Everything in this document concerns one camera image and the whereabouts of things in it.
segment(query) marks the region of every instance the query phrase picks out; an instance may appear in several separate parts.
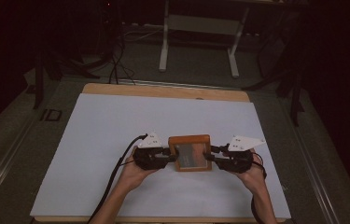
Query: white bracket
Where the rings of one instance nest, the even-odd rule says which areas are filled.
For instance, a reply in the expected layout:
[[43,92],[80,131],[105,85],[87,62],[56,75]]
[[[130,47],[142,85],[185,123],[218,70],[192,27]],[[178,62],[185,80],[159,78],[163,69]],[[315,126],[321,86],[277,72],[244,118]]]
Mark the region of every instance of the white bracket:
[[139,148],[162,147],[162,143],[160,141],[160,138],[157,136],[157,134],[152,132],[143,140],[143,142],[139,144],[138,147]]
[[234,136],[228,147],[228,151],[246,151],[250,148],[265,144],[264,139]]

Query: table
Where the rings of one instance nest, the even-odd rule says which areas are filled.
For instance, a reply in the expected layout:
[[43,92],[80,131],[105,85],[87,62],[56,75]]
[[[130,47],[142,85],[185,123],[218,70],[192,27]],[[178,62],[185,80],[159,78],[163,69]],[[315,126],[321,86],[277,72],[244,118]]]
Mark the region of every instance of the table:
[[163,41],[161,48],[160,66],[161,72],[166,71],[168,58],[168,32],[169,29],[202,32],[219,35],[233,35],[233,43],[228,48],[228,58],[230,62],[231,75],[234,78],[239,77],[238,66],[235,59],[235,51],[238,48],[239,40],[242,36],[249,10],[253,6],[279,7],[281,10],[304,10],[307,6],[306,0],[227,0],[236,3],[245,4],[245,9],[242,12],[243,16],[239,21],[222,20],[213,18],[202,18],[184,15],[174,15],[169,13],[169,0],[165,0],[164,20],[163,20]]
[[[213,146],[227,144],[233,134],[264,138],[255,108],[242,91],[88,84],[31,216],[37,221],[88,220],[126,146],[153,131],[163,143],[169,136],[198,133],[210,134]],[[268,146],[256,151],[264,159],[273,209],[284,221],[290,213]],[[168,164],[127,196],[116,221],[253,221],[250,200],[241,182],[215,164],[212,171],[193,173],[176,172]]]

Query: dark background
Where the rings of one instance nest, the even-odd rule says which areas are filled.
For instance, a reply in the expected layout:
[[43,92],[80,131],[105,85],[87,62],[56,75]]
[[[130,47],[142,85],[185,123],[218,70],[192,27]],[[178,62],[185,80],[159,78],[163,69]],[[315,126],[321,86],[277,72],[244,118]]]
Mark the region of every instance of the dark background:
[[[183,1],[178,11],[187,12],[192,6]],[[89,7],[78,4],[91,3]],[[318,48],[309,62],[302,86],[308,90],[315,108],[326,125],[343,164],[350,174],[350,1],[314,1],[311,6],[314,30],[318,33]],[[79,10],[86,8],[88,13]],[[63,54],[74,56],[79,53],[80,38],[91,42],[95,30],[76,32],[74,25],[86,27],[85,20],[96,22],[97,5],[93,1],[8,1],[0,0],[0,112],[26,88],[23,74],[35,66],[35,40],[37,35],[51,40],[51,44]],[[212,16],[237,17],[228,8],[210,10]],[[76,20],[69,23],[66,10],[77,13]],[[126,22],[144,24],[162,22],[163,1],[133,0],[121,3],[121,13]],[[254,24],[248,23],[249,33],[264,29],[263,17],[267,11],[251,12]],[[302,39],[297,50],[306,48],[308,40]]]

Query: forearm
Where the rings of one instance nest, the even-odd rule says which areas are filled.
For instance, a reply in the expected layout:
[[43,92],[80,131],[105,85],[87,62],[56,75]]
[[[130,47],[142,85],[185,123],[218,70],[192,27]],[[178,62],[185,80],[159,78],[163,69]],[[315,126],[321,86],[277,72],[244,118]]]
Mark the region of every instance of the forearm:
[[259,188],[253,190],[252,193],[254,197],[254,205],[259,218],[265,224],[277,223],[267,188]]
[[92,219],[90,224],[114,223],[128,192],[128,190],[123,190],[115,187],[110,192],[104,204],[100,208],[99,212]]

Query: person's left hand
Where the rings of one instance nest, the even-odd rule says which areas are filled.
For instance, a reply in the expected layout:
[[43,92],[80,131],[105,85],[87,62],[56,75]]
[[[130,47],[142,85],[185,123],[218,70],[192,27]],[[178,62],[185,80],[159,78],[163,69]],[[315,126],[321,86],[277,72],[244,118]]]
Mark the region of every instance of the person's left hand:
[[121,175],[119,176],[116,187],[128,192],[139,187],[148,175],[151,175],[157,171],[143,170],[133,161],[133,156],[128,157],[126,162],[128,163],[123,165],[124,167]]

